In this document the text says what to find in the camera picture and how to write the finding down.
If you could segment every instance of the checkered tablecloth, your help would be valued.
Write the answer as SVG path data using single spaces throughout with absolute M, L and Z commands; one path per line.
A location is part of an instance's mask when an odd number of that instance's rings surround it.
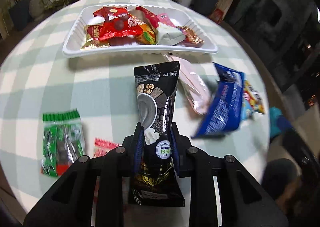
M 64 39 L 84 7 L 128 3 L 183 10 L 219 48 L 215 55 L 186 55 L 197 73 L 209 87 L 215 87 L 218 76 L 212 61 L 245 72 L 251 85 L 261 93 L 268 112 L 264 83 L 252 61 L 233 37 L 209 19 L 170 0 L 78 1 L 38 25 L 1 66 L 0 161 L 14 194 L 27 212 L 55 182 L 55 178 L 40 173 L 43 112 L 77 108 L 89 156 L 95 137 L 122 143 L 124 137 L 134 132 L 139 118 L 133 67 L 164 62 L 164 58 L 154 54 L 116 57 L 102 54 L 67 59 L 62 53 Z M 179 85 L 173 116 L 179 132 L 192 135 L 200 119 L 189 111 Z M 241 122 L 239 130 L 223 139 L 191 142 L 213 156 L 234 155 L 260 180 L 269 143 L 268 114 L 256 113 L 254 120 Z M 181 188 L 186 199 L 188 188 Z M 188 222 L 188 202 L 186 205 L 177 209 L 181 213 L 175 218 L 183 221 L 183 225 Z

